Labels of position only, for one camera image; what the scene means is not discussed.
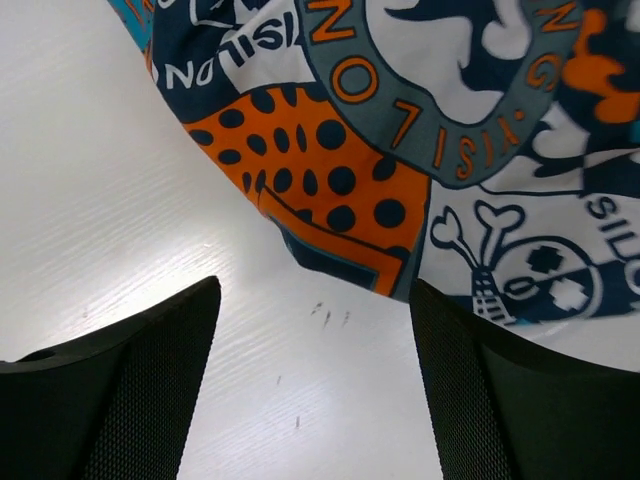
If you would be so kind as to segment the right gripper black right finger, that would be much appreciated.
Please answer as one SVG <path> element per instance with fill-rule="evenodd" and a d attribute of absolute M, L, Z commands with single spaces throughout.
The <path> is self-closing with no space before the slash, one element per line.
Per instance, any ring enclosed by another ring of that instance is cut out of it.
<path fill-rule="evenodd" d="M 638 478 L 638 373 L 542 347 L 422 280 L 409 305 L 444 478 Z"/>

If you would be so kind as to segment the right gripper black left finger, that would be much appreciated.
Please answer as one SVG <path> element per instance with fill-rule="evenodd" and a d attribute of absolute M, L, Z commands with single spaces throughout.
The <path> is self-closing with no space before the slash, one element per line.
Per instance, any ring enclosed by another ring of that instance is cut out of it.
<path fill-rule="evenodd" d="M 178 475 L 221 303 L 207 277 L 160 304 L 1 365 L 5 479 Z"/>

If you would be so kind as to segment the colourful patterned shorts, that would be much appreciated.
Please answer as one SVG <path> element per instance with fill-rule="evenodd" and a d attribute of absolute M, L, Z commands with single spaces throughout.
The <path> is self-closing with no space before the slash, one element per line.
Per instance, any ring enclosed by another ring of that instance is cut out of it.
<path fill-rule="evenodd" d="M 635 1 L 116 1 L 296 261 L 639 367 Z"/>

